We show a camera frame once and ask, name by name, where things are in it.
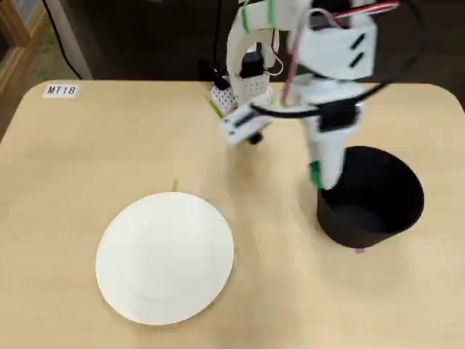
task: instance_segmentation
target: plate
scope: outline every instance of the plate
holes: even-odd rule
[[[205,309],[227,283],[230,227],[205,200],[158,193],[125,208],[97,250],[97,283],[107,303],[147,325],[175,324]]]

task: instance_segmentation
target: black container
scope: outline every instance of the black container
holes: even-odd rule
[[[335,242],[364,249],[411,228],[424,208],[419,179],[403,161],[370,147],[347,149],[337,186],[318,194],[318,222]]]

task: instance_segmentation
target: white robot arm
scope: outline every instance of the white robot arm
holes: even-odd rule
[[[335,14],[314,7],[318,2],[348,2],[349,9]],[[239,108],[223,119],[227,141],[237,144],[247,140],[270,125],[272,118],[300,119],[311,162],[318,164],[318,187],[334,187],[342,172],[346,142],[359,129],[365,115],[363,101],[377,92],[365,92],[353,81],[373,74],[377,29],[370,15],[382,9],[381,5],[364,6],[373,2],[246,1],[236,15],[227,43],[227,70],[239,102]],[[391,8],[398,5],[396,1],[383,4]],[[315,18],[316,13],[323,17]],[[288,50],[293,62],[285,89],[273,95],[263,91],[256,95],[244,93],[248,84],[240,77],[243,56],[250,46],[261,42],[264,65],[272,67],[278,50],[274,37],[278,30],[291,31]],[[413,61],[408,61],[404,68]],[[297,63],[311,73],[294,78]]]

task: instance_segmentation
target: wooden table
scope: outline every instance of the wooden table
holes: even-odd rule
[[[200,83],[79,84],[74,99],[32,89],[0,145],[3,348],[465,348],[465,117],[450,93],[397,85],[370,101],[351,143],[410,164],[426,207],[356,254],[315,221],[298,122],[229,148]],[[121,209],[174,180],[227,218],[233,272],[195,318],[132,324],[100,296],[97,245]]]

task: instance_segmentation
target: green tape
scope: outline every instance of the green tape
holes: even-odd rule
[[[171,186],[171,191],[177,191],[177,180],[174,180],[173,185]]]
[[[218,109],[217,105],[215,103],[213,103],[213,101],[209,98],[206,97],[206,99],[208,100],[209,102],[209,105],[213,108],[213,110],[215,111],[215,113],[217,113],[218,117],[220,119],[223,119],[223,113]]]
[[[276,28],[275,0],[268,0],[268,25]]]
[[[318,190],[322,189],[321,165],[319,161],[313,161],[310,164],[310,179]]]
[[[244,5],[242,6],[242,11],[241,11],[241,17],[242,17],[242,26],[244,27],[244,30],[246,31],[247,34],[250,33],[250,30],[248,29],[248,20],[247,20],[247,5],[248,5],[249,0],[246,0]]]

